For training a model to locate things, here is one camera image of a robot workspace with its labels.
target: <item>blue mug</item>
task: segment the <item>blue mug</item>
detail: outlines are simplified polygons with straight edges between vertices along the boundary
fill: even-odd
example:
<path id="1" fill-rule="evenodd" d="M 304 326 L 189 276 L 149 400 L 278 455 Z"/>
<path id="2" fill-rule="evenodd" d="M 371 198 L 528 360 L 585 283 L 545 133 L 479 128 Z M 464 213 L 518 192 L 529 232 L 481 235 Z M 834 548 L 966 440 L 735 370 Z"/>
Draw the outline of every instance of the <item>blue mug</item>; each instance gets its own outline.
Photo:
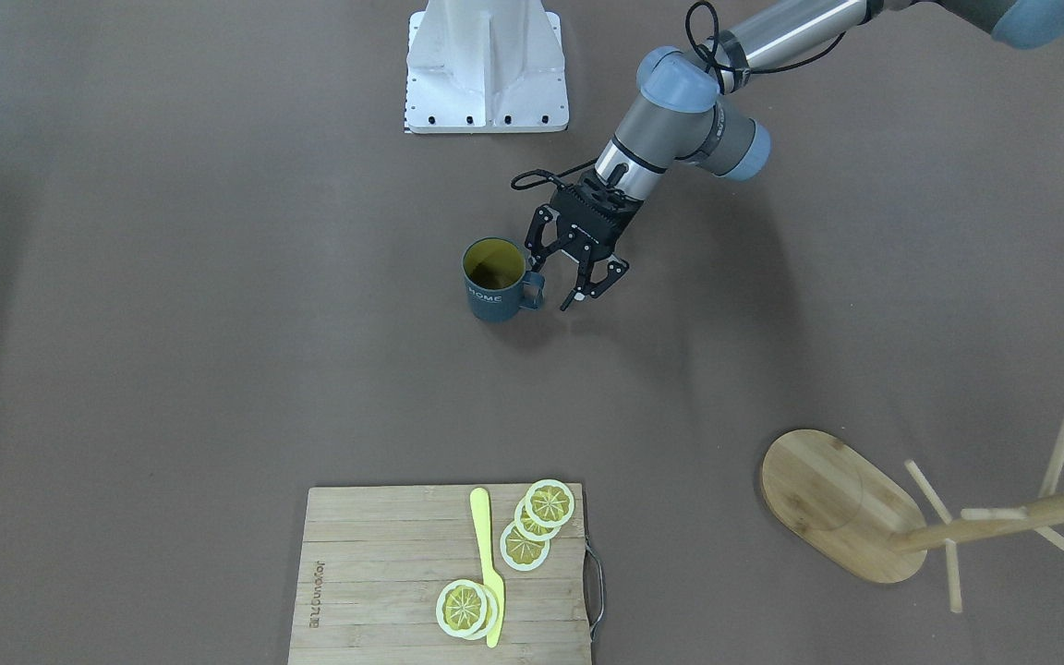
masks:
<path id="1" fill-rule="evenodd" d="M 470 312 L 482 320 L 508 320 L 520 309 L 544 304 L 544 277 L 529 270 L 523 249 L 511 240 L 473 242 L 462 254 L 462 281 Z"/>

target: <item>wooden mug tree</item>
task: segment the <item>wooden mug tree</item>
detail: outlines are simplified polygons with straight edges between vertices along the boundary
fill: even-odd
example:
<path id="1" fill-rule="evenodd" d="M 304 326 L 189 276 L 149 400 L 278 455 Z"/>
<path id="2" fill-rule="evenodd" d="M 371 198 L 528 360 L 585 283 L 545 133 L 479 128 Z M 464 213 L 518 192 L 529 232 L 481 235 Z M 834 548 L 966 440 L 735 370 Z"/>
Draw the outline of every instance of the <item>wooden mug tree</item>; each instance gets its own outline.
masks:
<path id="1" fill-rule="evenodd" d="M 963 611 L 958 544 L 1037 531 L 1064 551 L 1064 420 L 1037 500 L 1014 508 L 967 508 L 960 518 L 930 486 L 913 460 L 905 467 L 934 506 L 941 525 L 926 525 L 913 498 L 839 438 L 795 430 L 774 442 L 761 464 L 761 489 L 774 516 L 853 576 L 892 584 L 919 570 L 930 549 L 944 548 L 950 611 Z"/>

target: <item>oval wooden base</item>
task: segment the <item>oval wooden base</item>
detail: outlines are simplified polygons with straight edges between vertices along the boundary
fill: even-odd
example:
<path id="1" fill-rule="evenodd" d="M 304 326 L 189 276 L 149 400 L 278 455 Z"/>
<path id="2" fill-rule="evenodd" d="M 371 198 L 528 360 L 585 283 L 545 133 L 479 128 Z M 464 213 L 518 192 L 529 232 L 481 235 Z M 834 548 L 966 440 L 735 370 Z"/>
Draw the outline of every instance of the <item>oval wooden base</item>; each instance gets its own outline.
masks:
<path id="1" fill-rule="evenodd" d="M 782 525 L 858 578 L 899 582 L 926 560 L 925 550 L 890 549 L 891 535 L 926 526 L 913 498 L 827 432 L 778 437 L 761 463 L 761 492 Z"/>

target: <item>black cable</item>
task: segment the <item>black cable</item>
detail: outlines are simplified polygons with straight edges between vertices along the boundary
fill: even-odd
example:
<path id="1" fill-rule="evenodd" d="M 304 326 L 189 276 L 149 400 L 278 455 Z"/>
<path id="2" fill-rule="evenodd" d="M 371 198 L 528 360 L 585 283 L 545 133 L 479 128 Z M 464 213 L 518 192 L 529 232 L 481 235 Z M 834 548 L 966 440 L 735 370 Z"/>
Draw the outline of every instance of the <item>black cable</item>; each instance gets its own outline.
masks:
<path id="1" fill-rule="evenodd" d="M 592 165 L 598 163 L 599 162 L 597 161 L 597 159 L 593 159 L 591 161 L 587 161 L 587 163 L 585 164 L 575 165 L 575 167 L 570 168 L 569 170 L 565 170 L 563 172 L 552 172 L 550 170 L 545 170 L 544 168 L 535 168 L 532 170 L 527 170 L 512 179 L 511 182 L 512 189 L 515 189 L 517 193 L 522 193 L 522 190 L 525 189 L 531 189 L 533 188 L 533 186 L 547 185 L 549 182 L 552 182 L 552 184 L 556 186 L 566 186 L 565 181 L 562 180 L 562 178 L 565 178 L 566 176 L 572 176 L 572 173 L 578 172 L 583 168 L 591 168 Z M 536 182 L 528 182 L 527 184 L 518 185 L 520 180 L 523 180 L 525 178 L 529 178 L 532 176 L 539 176 L 541 180 L 537 180 Z"/>
<path id="2" fill-rule="evenodd" d="M 697 9 L 704 7 L 709 10 L 710 16 L 713 18 L 713 49 L 710 50 L 708 46 L 703 44 L 697 44 L 697 39 L 693 37 L 692 34 L 692 16 L 697 12 Z M 751 68 L 736 68 L 730 67 L 717 63 L 717 46 L 720 44 L 721 24 L 717 17 L 717 7 L 713 7 L 712 3 L 706 0 L 700 0 L 698 3 L 693 3 L 692 7 L 688 7 L 688 13 L 684 16 L 684 33 L 688 37 L 688 44 L 692 46 L 692 50 L 696 52 L 697 57 L 704 63 L 704 71 L 717 70 L 719 72 L 728 72 L 731 74 L 744 74 L 746 77 L 766 74 L 766 73 L 779 73 L 795 70 L 796 68 L 803 67 L 803 65 L 810 65 L 816 60 L 822 59 L 824 55 L 831 53 L 832 49 L 839 46 L 842 38 L 844 38 L 845 32 L 836 35 L 835 40 L 828 45 L 827 49 L 810 56 L 810 59 L 801 60 L 801 62 L 794 63 L 793 65 L 784 65 L 781 67 L 768 68 L 768 70 L 751 70 Z M 718 87 L 721 89 L 721 95 L 725 95 L 725 81 L 722 77 L 717 77 Z"/>

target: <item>lemon slice stack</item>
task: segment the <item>lemon slice stack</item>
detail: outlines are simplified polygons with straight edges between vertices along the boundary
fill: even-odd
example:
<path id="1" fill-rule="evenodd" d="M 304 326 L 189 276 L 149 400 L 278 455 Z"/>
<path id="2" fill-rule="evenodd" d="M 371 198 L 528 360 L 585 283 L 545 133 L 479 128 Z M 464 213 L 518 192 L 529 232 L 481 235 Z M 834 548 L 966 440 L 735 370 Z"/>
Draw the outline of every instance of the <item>lemon slice stack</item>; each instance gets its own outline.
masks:
<path id="1" fill-rule="evenodd" d="M 452 638 L 484 638 L 499 615 L 499 599 L 486 586 L 454 580 L 437 597 L 437 624 Z"/>
<path id="2" fill-rule="evenodd" d="M 515 504 L 515 520 L 503 529 L 499 547 L 514 570 L 535 570 L 549 555 L 553 535 L 573 516 L 573 493 L 561 480 L 538 480 Z"/>

